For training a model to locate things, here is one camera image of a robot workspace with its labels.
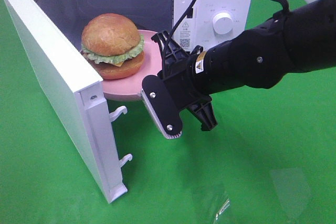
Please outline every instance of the yellow warning sticker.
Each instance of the yellow warning sticker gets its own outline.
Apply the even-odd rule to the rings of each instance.
[[[204,57],[205,57],[206,52],[201,52],[195,63],[195,72],[196,73],[202,73],[204,71]]]

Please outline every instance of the qr code sticker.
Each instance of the qr code sticker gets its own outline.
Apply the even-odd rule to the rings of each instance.
[[[180,39],[180,45],[184,48],[190,47],[190,39]]]

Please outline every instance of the green surface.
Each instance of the green surface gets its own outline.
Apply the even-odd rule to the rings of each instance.
[[[302,0],[290,0],[292,8]],[[252,0],[247,28],[279,5]],[[213,95],[211,132],[168,141],[141,102],[113,123],[129,192],[107,204],[40,89],[0,0],[0,223],[336,223],[336,68]]]

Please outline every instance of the screw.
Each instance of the screw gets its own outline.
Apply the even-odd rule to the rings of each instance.
[[[264,61],[264,59],[263,59],[262,57],[259,56],[259,57],[257,58],[257,62],[258,62],[258,63],[262,63],[263,61]]]

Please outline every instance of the lettuce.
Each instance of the lettuce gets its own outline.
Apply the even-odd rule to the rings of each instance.
[[[100,62],[105,62],[109,64],[118,64],[118,63],[124,62],[125,60],[136,57],[143,50],[143,45],[144,45],[144,39],[143,39],[143,35],[141,34],[139,44],[137,44],[130,51],[122,55],[109,56],[109,57],[98,55],[90,51],[89,49],[87,49],[83,44],[82,44],[82,51],[87,53],[86,57],[90,60],[93,60],[96,64],[99,64]]]

